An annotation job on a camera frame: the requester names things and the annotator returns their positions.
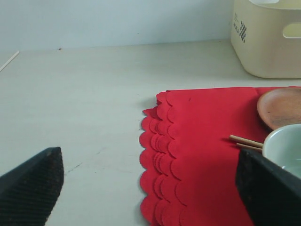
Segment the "table surface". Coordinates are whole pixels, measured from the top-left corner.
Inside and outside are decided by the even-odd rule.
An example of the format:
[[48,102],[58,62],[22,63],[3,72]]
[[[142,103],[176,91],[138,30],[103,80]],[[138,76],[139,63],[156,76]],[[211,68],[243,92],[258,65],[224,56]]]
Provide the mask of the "table surface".
[[301,85],[242,68],[229,40],[21,52],[0,73],[0,172],[47,147],[65,183],[47,226],[145,226],[142,110],[173,89]]

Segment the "textured black surface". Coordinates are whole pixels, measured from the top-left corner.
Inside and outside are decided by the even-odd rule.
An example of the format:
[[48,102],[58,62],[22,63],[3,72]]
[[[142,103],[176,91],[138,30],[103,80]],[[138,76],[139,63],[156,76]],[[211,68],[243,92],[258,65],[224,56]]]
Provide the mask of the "textured black surface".
[[64,179],[61,148],[48,148],[0,177],[0,226],[45,225]]
[[256,226],[301,226],[301,180],[261,154],[240,151],[236,186]]

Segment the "wooden plate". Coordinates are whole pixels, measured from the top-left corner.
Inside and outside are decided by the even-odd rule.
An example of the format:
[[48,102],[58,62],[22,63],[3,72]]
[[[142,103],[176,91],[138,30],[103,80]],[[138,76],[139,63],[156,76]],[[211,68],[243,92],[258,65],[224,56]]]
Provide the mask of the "wooden plate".
[[263,94],[257,111],[271,129],[301,124],[301,88],[279,88]]

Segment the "red cloth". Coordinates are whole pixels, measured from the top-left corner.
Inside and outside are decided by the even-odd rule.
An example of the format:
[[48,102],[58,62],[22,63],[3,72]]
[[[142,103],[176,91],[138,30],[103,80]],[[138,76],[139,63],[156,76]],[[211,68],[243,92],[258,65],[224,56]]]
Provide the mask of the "red cloth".
[[269,131],[257,100],[274,88],[176,90],[145,110],[147,193],[141,212],[152,226],[251,226],[235,186],[239,149],[230,134],[263,142]]

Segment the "chopsticks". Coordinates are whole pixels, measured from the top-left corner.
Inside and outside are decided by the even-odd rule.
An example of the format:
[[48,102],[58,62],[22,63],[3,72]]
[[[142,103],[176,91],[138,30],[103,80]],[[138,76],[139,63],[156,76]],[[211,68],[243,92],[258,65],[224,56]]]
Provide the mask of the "chopsticks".
[[245,138],[242,138],[242,137],[238,137],[238,136],[235,136],[235,135],[230,135],[229,139],[235,141],[236,145],[238,147],[249,148],[249,149],[252,149],[252,150],[255,150],[255,151],[258,151],[258,152],[262,153],[263,143],[259,143],[259,142],[252,141],[252,140],[249,140],[249,139],[245,139]]

